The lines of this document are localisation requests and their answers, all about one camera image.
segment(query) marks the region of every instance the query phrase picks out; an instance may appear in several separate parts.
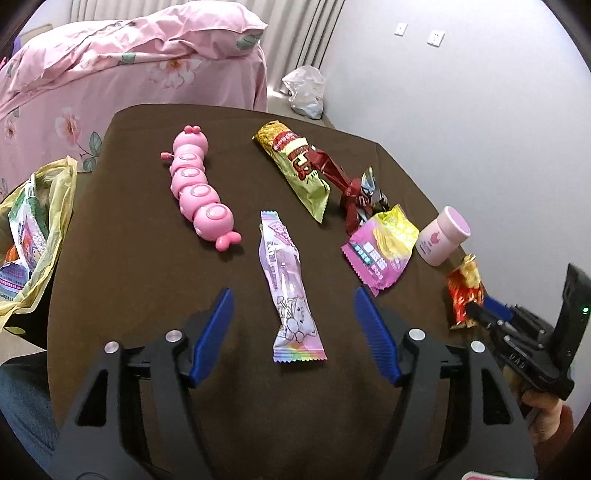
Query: white wall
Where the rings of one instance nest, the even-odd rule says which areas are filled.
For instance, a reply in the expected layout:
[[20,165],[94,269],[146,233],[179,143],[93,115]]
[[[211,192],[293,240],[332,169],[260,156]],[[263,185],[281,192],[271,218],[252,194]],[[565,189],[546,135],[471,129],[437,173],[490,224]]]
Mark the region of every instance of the white wall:
[[[440,48],[431,30],[446,32]],[[567,264],[591,274],[591,73],[541,0],[346,0],[321,71],[335,127],[381,143],[465,216],[491,295],[554,323]]]
[[72,0],[46,0],[36,10],[21,32],[26,33],[33,28],[51,24],[54,28],[70,22]]

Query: pink snack package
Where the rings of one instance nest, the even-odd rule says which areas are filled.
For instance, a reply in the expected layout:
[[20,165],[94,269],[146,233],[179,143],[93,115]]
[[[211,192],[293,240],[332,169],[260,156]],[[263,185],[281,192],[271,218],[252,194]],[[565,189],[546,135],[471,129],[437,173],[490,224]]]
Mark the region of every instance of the pink snack package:
[[360,226],[341,247],[358,277],[371,292],[393,285],[406,267],[418,229],[404,215],[400,205],[376,213]]
[[281,319],[273,361],[326,360],[301,280],[300,254],[277,212],[261,212],[259,259]]

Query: brown tablecloth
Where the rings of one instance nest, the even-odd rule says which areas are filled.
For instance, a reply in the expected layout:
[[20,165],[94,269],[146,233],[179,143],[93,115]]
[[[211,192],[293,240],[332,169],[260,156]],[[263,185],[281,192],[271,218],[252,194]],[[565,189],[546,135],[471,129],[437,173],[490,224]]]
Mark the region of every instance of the brown tablecloth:
[[[76,206],[53,288],[48,362],[59,423],[107,341],[121,340],[126,347],[151,342],[230,287],[235,317],[213,373],[192,395],[213,463],[225,478],[363,477],[398,391],[379,375],[353,312],[360,284],[340,251],[347,240],[340,193],[332,188],[319,225],[251,140],[272,119],[328,152],[352,177],[373,165],[390,204],[400,203],[418,228],[437,215],[380,145],[353,135],[210,106],[141,105],[118,113]],[[199,239],[181,216],[168,168],[159,160],[187,124],[200,125],[209,139],[207,178],[233,210],[243,237],[241,247],[225,254]],[[258,259],[261,210],[279,212],[300,251],[326,362],[272,361],[279,319]],[[445,273],[460,259],[457,252],[431,268],[413,254],[379,303],[396,308],[410,326],[460,342],[461,334],[448,331],[444,284]],[[439,417],[445,405],[442,398]],[[433,435],[436,452],[440,429]]]

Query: metal screw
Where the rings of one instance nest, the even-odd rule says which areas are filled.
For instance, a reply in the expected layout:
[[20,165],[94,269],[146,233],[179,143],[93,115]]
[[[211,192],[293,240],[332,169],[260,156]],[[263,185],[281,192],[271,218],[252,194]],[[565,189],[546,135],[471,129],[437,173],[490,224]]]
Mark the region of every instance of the metal screw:
[[413,328],[409,331],[408,336],[416,342],[420,342],[425,339],[425,332],[420,328]]
[[105,345],[105,353],[115,353],[117,350],[119,350],[117,342],[109,342]]
[[484,343],[479,342],[478,340],[474,340],[470,346],[476,353],[482,353],[485,350]]
[[180,330],[170,330],[165,335],[166,341],[170,343],[178,342],[183,338],[183,333]]

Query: floor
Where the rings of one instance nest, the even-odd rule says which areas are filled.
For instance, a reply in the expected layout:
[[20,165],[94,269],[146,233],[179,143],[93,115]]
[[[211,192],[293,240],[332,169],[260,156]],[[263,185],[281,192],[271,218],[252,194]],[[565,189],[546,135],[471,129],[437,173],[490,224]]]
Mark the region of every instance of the floor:
[[[320,120],[312,120],[295,113],[289,106],[287,95],[269,90],[268,92],[268,112],[276,115],[287,116],[290,118],[297,118],[323,127],[332,127],[332,125],[322,118]],[[84,190],[85,184],[90,179],[90,174],[82,174],[78,177],[76,197]],[[31,355],[41,351],[39,347],[23,340],[17,335],[12,335],[6,330],[0,330],[0,365],[9,358],[15,356]]]

